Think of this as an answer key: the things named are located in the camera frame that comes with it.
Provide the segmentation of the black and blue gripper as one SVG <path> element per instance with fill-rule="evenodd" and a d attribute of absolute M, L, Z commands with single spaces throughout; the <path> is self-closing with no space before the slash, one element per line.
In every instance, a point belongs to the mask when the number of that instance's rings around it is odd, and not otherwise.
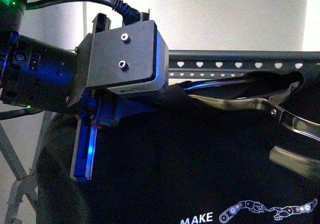
<path fill-rule="evenodd" d="M 94 157 L 96 150 L 97 128 L 95 126 L 112 126 L 119 121 L 120 109 L 141 110 L 141 106 L 128 101 L 128 98 L 144 96 L 117 95 L 105 88 L 94 89 L 87 87 L 87 78 L 93 35 L 97 32 L 110 30 L 110 20 L 104 14 L 98 14 L 94 19 L 93 31 L 88 33 L 78 46 L 75 53 L 75 68 L 70 80 L 71 98 L 68 109 L 79 114 L 73 147 L 70 178 L 78 183 L 87 183 L 92 179 Z"/>

